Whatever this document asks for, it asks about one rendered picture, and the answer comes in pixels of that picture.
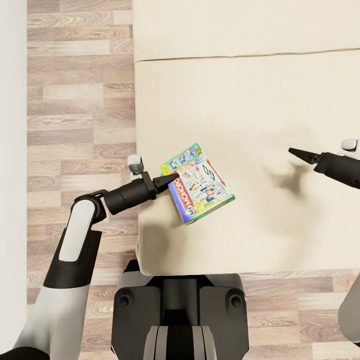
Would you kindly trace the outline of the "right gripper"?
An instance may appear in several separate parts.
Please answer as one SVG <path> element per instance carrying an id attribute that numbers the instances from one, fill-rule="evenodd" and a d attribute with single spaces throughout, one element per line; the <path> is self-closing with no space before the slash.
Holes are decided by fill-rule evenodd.
<path id="1" fill-rule="evenodd" d="M 360 181 L 360 159 L 331 152 L 321 154 L 290 147 L 288 151 L 313 165 L 314 171 L 355 188 Z"/>

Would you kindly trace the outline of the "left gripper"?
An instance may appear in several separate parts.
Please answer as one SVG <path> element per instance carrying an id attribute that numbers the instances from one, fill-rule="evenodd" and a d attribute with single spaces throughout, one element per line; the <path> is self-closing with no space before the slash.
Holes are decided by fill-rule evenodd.
<path id="1" fill-rule="evenodd" d="M 180 177 L 178 173 L 172 173 L 151 179 L 148 171 L 142 172 L 141 175 L 141 179 L 119 187 L 120 194 L 128 208 L 155 200 L 158 194 L 169 189 L 168 183 Z"/>

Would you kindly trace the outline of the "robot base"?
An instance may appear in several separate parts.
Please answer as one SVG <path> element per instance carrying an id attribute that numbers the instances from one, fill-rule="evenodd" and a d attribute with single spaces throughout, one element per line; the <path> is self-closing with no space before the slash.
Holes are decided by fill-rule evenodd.
<path id="1" fill-rule="evenodd" d="M 143 360 L 152 326 L 209 326 L 217 360 L 243 360 L 250 347 L 240 275 L 146 276 L 130 260 L 114 295 L 110 349 L 117 360 Z"/>

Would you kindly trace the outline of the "robot trunk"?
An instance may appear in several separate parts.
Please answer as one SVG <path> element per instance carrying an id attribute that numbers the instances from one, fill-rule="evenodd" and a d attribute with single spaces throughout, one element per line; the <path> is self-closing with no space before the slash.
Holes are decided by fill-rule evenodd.
<path id="1" fill-rule="evenodd" d="M 217 360 L 209 326 L 152 326 L 143 360 Z"/>

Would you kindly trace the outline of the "board game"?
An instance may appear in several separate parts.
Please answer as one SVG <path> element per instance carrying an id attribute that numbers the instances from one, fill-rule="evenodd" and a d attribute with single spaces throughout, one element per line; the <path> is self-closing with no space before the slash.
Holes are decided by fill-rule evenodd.
<path id="1" fill-rule="evenodd" d="M 183 222 L 189 226 L 236 199 L 235 194 L 196 143 L 160 166 Z"/>

